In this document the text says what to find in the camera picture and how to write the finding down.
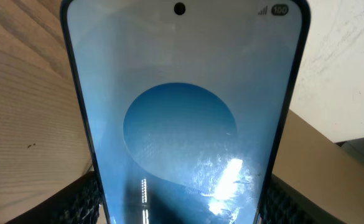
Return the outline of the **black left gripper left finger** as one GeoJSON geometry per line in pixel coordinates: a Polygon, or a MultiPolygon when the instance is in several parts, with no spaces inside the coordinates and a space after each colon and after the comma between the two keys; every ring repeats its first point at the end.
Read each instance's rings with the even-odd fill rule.
{"type": "Polygon", "coordinates": [[[102,200],[96,174],[89,171],[6,224],[96,224],[102,200]]]}

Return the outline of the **blue Galaxy smartphone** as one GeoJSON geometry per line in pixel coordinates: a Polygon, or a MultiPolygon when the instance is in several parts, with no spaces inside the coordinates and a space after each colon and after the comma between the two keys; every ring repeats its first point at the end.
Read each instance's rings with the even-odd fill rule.
{"type": "Polygon", "coordinates": [[[71,0],[109,223],[256,223],[310,26],[300,0],[71,0]]]}

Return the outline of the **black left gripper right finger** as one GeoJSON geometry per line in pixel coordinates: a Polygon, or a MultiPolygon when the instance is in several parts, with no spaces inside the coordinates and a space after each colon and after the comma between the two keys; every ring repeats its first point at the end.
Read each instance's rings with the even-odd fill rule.
{"type": "Polygon", "coordinates": [[[261,224],[344,224],[275,175],[259,212],[261,224]]]}

